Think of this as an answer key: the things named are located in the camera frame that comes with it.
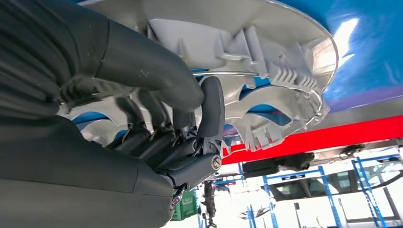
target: green container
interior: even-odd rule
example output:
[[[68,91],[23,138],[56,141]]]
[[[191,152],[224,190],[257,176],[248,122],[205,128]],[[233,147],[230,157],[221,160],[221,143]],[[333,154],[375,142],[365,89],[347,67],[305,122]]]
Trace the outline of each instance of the green container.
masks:
[[[197,215],[197,202],[193,191],[184,191],[182,201],[175,206],[171,221],[182,221],[192,215]]]

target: red stripe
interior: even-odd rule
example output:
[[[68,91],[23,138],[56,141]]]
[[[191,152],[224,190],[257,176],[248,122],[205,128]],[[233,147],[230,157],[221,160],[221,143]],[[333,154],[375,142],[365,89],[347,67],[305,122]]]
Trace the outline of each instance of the red stripe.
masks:
[[[403,137],[403,115],[294,134],[287,137],[282,144],[266,150],[236,152],[225,158],[223,164],[255,161],[399,137]],[[244,148],[245,145],[236,145],[231,149],[235,151]]]

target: metal bolt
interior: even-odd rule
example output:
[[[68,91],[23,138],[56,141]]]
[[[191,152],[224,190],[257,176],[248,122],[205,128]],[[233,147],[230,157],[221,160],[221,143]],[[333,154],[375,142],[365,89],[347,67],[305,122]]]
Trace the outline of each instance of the metal bolt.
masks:
[[[214,170],[219,170],[219,169],[221,168],[221,164],[222,164],[221,157],[218,156],[218,155],[215,155],[215,156],[213,157],[213,159],[211,160],[211,167],[212,167]]]
[[[174,205],[174,206],[178,205],[178,203],[180,203],[181,200],[182,200],[182,197],[175,197],[175,198],[172,200],[172,205]]]

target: cable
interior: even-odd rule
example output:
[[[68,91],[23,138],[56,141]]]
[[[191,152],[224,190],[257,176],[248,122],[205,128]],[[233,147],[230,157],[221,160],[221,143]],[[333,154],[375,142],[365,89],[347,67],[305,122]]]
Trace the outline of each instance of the cable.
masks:
[[[339,158],[340,158],[341,160],[349,159],[349,158],[351,158],[356,152],[361,152],[365,147],[366,147],[366,145],[363,145],[363,144],[347,146],[346,148],[344,148],[344,149],[339,153]]]

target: blue metal rack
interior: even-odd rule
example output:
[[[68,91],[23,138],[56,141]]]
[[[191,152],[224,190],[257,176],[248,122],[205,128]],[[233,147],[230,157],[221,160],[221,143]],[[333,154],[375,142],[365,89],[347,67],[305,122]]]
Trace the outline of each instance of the blue metal rack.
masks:
[[[243,177],[243,170],[242,170],[242,164],[238,163],[238,169],[240,173],[240,178],[234,178],[233,180],[221,180],[221,181],[216,181],[214,182],[214,185],[219,185],[219,184],[229,184],[229,183],[234,183],[236,181],[242,181],[243,187],[246,187],[245,179]],[[253,214],[253,208],[252,205],[248,206],[246,208],[246,213],[248,215],[248,221],[249,221],[249,227],[250,228],[256,228],[256,222],[255,222],[255,216]]]
[[[358,182],[360,184],[361,190],[363,191],[363,193],[365,195],[369,210],[371,211],[372,220],[374,221],[374,224],[377,228],[380,228],[380,227],[386,228],[387,225],[386,225],[384,217],[381,214],[378,204],[376,203],[374,194],[372,192],[371,185],[369,184],[369,180],[368,180],[368,177],[366,175],[366,172],[365,172],[365,169],[364,169],[362,163],[366,162],[366,161],[385,160],[385,159],[399,158],[399,157],[400,157],[400,154],[379,156],[379,157],[366,158],[366,159],[360,159],[359,157],[357,157],[356,160],[352,161],[355,175],[358,178]]]
[[[330,192],[329,182],[327,180],[327,176],[325,175],[325,172],[323,171],[322,166],[319,166],[319,168],[317,170],[301,171],[301,172],[295,172],[295,173],[292,173],[292,174],[283,174],[283,175],[277,175],[277,176],[272,176],[272,177],[263,176],[264,189],[268,193],[268,195],[271,196],[270,187],[269,187],[269,184],[267,183],[267,180],[274,179],[274,178],[287,178],[287,177],[291,177],[291,176],[298,176],[298,175],[304,175],[304,174],[315,173],[315,172],[319,172],[321,177],[322,177],[323,185],[325,186],[326,195],[329,198],[330,207],[332,208],[332,212],[333,212],[333,216],[335,218],[336,226],[339,227],[339,228],[342,228],[343,226],[341,224],[340,217],[338,215],[338,212],[337,212],[337,209],[336,209],[336,206],[335,206],[335,202],[333,200],[333,196],[332,196],[332,194]],[[278,228],[276,214],[274,213],[274,206],[273,206],[272,202],[270,202],[269,207],[270,207],[270,215],[271,215],[271,221],[273,223],[273,228]]]

